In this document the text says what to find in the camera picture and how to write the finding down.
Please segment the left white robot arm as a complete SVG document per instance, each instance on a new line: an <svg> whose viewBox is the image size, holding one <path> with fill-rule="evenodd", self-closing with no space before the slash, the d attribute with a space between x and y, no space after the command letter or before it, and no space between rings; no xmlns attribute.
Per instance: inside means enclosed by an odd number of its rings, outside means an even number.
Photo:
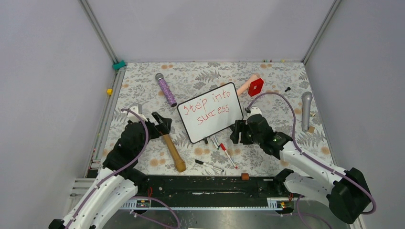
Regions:
<svg viewBox="0 0 405 229"><path fill-rule="evenodd" d="M52 220L50 229L101 229L131 197L148 191L148 176L134 167L150 140L170 132L172 119L153 112L154 123L130 109L123 112L128 124L94 182L66 216Z"/></svg>

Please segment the white whiteboard black frame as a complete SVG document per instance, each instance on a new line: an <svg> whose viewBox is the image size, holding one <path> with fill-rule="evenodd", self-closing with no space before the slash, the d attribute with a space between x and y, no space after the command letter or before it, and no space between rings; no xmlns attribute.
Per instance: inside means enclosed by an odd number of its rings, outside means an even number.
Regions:
<svg viewBox="0 0 405 229"><path fill-rule="evenodd" d="M198 143L244 118L235 84L230 82L178 104L189 141Z"/></svg>

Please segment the red capped whiteboard marker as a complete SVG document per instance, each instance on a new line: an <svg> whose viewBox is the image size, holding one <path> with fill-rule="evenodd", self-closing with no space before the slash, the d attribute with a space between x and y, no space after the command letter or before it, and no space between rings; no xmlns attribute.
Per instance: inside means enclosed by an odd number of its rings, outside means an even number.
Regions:
<svg viewBox="0 0 405 229"><path fill-rule="evenodd" d="M226 147L221 143L220 144L220 148L225 152L226 156L228 157L228 159L230 160L231 164L233 165L233 167L235 169L238 169L238 166L234 163L234 161L232 160L230 154L228 153Z"/></svg>

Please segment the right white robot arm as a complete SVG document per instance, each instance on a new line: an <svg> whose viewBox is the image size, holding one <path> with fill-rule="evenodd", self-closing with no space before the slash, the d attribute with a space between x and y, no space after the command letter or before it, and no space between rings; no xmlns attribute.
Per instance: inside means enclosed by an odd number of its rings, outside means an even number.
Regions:
<svg viewBox="0 0 405 229"><path fill-rule="evenodd" d="M300 194L327 206L342 222L353 224L372 203L372 196L363 173L329 164L313 154L300 152L287 134L273 131L261 114L237 120L230 139L243 145L257 144L268 155L290 163L306 173L300 175L284 169L275 176L275 193L285 197Z"/></svg>

